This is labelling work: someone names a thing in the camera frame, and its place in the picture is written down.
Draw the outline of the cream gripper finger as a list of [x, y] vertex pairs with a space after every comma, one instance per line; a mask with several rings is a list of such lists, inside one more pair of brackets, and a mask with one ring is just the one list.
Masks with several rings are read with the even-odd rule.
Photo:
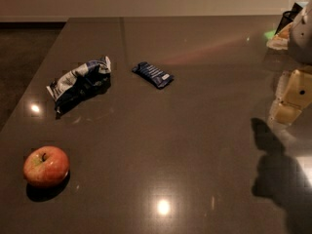
[[277, 84], [269, 119], [290, 126], [312, 103], [312, 73], [305, 70], [284, 71]]

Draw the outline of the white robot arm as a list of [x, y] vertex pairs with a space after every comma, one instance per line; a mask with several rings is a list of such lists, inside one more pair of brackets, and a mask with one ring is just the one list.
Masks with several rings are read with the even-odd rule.
[[301, 6], [295, 3], [283, 13], [274, 36], [267, 47], [287, 51], [302, 67], [284, 71], [279, 79], [269, 119], [281, 125], [291, 125], [312, 103], [312, 1]]

